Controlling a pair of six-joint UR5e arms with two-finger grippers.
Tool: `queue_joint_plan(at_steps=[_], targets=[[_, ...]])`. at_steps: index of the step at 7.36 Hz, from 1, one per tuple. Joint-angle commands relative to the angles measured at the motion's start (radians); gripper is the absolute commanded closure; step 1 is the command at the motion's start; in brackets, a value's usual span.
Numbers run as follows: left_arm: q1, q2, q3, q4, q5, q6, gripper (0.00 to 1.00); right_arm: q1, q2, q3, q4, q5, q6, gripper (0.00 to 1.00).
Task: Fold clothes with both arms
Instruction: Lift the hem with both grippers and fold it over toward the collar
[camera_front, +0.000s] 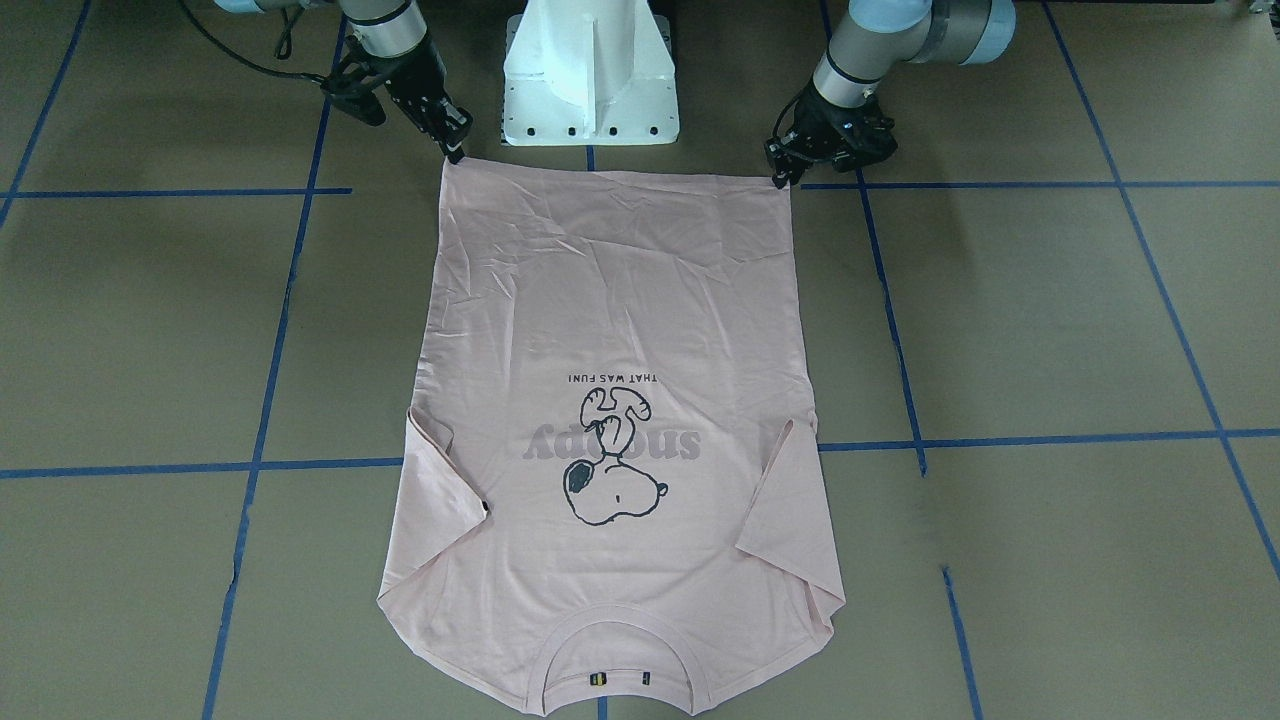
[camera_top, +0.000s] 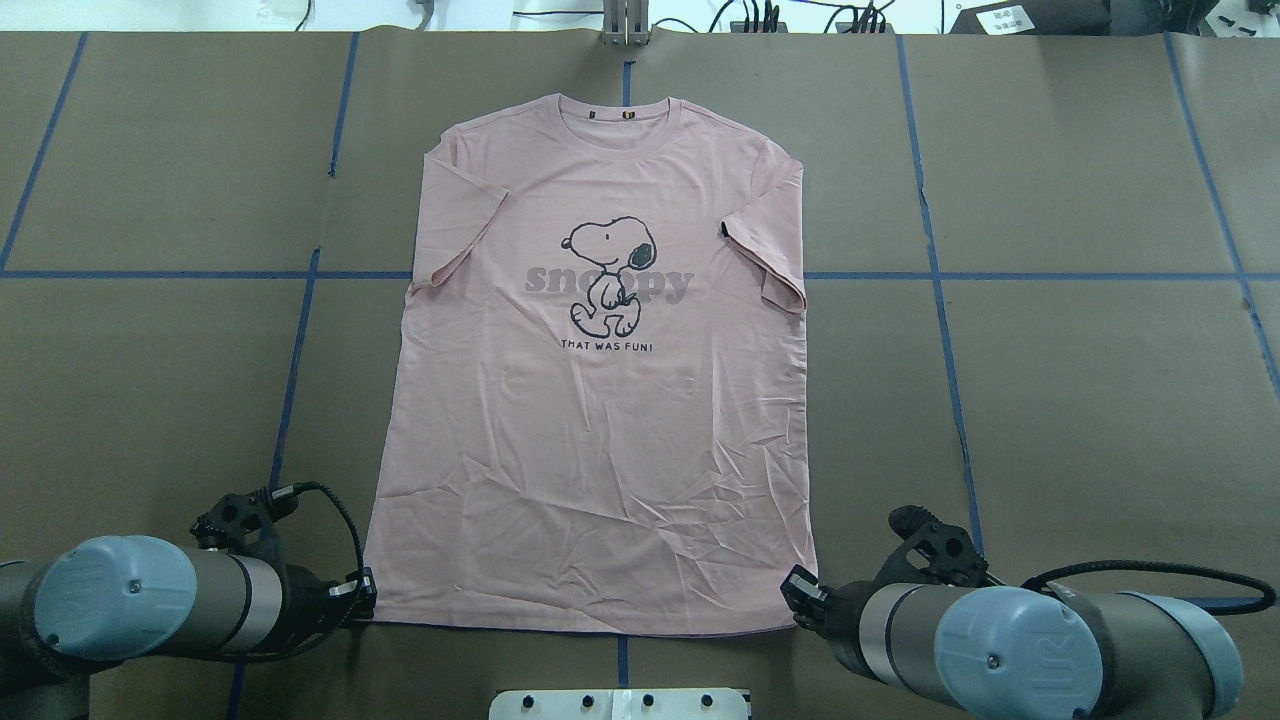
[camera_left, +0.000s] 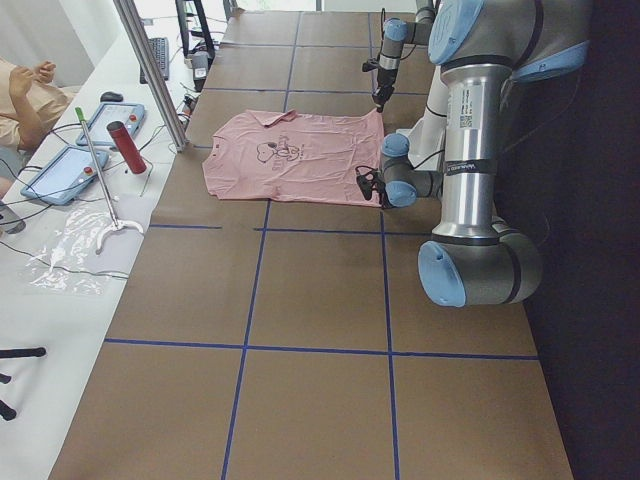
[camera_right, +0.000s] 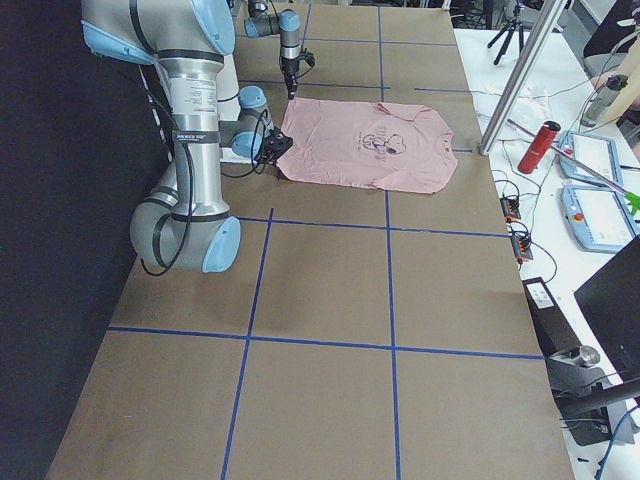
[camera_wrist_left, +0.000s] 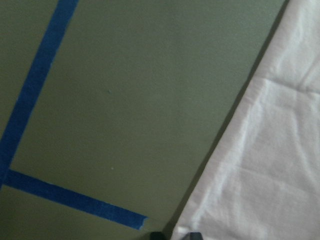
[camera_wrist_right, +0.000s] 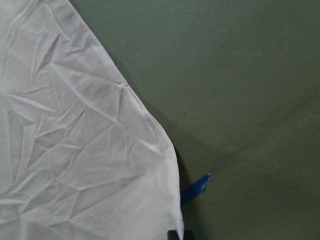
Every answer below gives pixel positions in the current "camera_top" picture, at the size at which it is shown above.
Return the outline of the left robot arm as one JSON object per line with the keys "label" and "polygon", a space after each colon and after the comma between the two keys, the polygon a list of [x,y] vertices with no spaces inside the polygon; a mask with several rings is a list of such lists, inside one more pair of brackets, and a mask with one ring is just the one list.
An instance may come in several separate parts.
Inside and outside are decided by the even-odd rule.
{"label": "left robot arm", "polygon": [[134,659],[271,664],[370,619],[370,569],[324,582],[246,553],[101,536],[1,571],[3,716],[87,719],[91,678]]}

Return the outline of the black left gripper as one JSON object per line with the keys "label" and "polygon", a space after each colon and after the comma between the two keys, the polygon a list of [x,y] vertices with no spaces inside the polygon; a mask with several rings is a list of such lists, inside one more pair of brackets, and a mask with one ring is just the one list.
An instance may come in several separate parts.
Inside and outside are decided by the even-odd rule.
{"label": "black left gripper", "polygon": [[285,565],[280,614],[283,641],[307,641],[349,625],[371,621],[378,585],[371,568],[349,573],[342,582],[325,582],[312,571]]}

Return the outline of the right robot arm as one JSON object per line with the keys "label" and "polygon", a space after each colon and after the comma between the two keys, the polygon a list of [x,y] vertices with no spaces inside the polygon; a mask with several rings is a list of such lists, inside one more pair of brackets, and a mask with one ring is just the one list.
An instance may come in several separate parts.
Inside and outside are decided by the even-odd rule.
{"label": "right robot arm", "polygon": [[1245,684],[1215,612],[1133,591],[920,582],[780,587],[850,673],[978,719],[1219,719]]}

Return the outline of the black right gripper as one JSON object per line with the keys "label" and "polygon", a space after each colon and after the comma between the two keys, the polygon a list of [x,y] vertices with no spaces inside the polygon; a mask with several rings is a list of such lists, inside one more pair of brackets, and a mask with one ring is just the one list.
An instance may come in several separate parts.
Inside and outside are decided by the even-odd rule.
{"label": "black right gripper", "polygon": [[833,589],[799,564],[780,583],[780,593],[790,611],[800,616],[801,629],[851,651],[861,650],[861,618],[878,589],[874,582],[850,582]]}

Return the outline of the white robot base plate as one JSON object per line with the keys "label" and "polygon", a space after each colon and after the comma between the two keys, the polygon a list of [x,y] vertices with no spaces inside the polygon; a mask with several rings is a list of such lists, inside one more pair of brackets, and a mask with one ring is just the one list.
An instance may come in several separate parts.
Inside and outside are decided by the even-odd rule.
{"label": "white robot base plate", "polygon": [[728,687],[503,691],[489,719],[753,719],[750,693]]}

